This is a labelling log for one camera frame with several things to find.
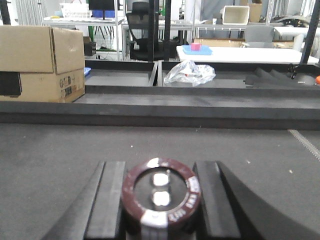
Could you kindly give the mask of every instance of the cardboard box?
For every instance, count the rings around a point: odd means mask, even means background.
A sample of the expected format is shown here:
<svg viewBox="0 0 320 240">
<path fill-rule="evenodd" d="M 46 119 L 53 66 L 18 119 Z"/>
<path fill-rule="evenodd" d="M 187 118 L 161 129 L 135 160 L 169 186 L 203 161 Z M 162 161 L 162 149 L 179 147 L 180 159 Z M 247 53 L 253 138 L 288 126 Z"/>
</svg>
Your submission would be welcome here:
<svg viewBox="0 0 320 240">
<path fill-rule="evenodd" d="M 85 94 L 84 70 L 74 70 L 62 74 L 54 73 L 19 73 L 11 72 L 20 81 L 20 89 L 1 89 L 0 101 L 8 102 L 52 102 L 71 103 Z"/>
<path fill-rule="evenodd" d="M 249 21 L 252 23 L 258 23 L 262 13 L 262 1 L 252 0 L 252 3 L 248 3 L 248 0 L 240 0 L 241 6 L 249 6 Z"/>
<path fill-rule="evenodd" d="M 245 43 L 244 39 L 230 39 L 230 38 L 196 38 L 195 43 L 200 43 L 209 47 L 228 47 L 228 48 L 241 48 L 242 43 Z M 274 48 L 279 49 L 292 49 L 294 41 L 274 41 Z"/>
<path fill-rule="evenodd" d="M 229 48 L 240 48 L 244 39 L 214 39 L 214 38 L 196 38 L 195 43 L 200 43 L 209 47 L 229 47 Z"/>
<path fill-rule="evenodd" d="M 0 26 L 0 101 L 72 102 L 84 94 L 79 31 Z"/>
</svg>

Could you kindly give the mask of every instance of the small pink box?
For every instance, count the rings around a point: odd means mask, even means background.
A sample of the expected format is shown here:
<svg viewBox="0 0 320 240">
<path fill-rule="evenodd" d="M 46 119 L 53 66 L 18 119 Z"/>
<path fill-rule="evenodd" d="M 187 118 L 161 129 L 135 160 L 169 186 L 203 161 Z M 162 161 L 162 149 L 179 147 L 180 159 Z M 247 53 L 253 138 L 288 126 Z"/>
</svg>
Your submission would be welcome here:
<svg viewBox="0 0 320 240">
<path fill-rule="evenodd" d="M 193 42 L 191 43 L 191 51 L 200 51 L 201 43 Z"/>
</svg>

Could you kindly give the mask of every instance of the crumpled plastic bag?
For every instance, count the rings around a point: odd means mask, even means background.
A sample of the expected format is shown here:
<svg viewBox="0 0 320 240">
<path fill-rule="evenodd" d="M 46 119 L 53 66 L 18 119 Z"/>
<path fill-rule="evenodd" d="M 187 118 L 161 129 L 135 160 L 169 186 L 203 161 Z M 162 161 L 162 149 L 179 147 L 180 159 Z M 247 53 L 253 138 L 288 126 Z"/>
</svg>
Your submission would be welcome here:
<svg viewBox="0 0 320 240">
<path fill-rule="evenodd" d="M 174 66 L 164 77 L 164 83 L 192 83 L 198 86 L 212 81 L 216 77 L 215 69 L 209 65 L 196 65 L 194 61 L 185 60 Z"/>
</svg>

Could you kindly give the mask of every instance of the capacitor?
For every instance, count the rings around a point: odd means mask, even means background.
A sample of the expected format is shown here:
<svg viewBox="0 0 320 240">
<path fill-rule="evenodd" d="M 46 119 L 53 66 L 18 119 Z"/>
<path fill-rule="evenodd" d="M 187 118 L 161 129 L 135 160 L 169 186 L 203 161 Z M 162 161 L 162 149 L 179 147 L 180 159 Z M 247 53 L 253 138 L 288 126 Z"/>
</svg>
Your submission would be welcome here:
<svg viewBox="0 0 320 240">
<path fill-rule="evenodd" d="M 129 240 L 193 238 L 201 190 L 185 164 L 153 158 L 132 168 L 122 185 Z"/>
</svg>

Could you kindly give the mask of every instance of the white container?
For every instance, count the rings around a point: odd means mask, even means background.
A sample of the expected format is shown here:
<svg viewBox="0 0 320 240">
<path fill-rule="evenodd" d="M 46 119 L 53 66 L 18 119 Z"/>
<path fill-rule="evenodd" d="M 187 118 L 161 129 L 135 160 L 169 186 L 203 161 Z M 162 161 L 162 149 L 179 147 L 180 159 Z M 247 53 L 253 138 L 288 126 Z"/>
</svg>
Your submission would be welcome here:
<svg viewBox="0 0 320 240">
<path fill-rule="evenodd" d="M 87 3 L 60 3 L 62 15 L 70 19 L 89 19 L 92 11 Z"/>
<path fill-rule="evenodd" d="M 249 6 L 224 6 L 222 12 L 222 24 L 247 25 L 249 12 Z"/>
</svg>

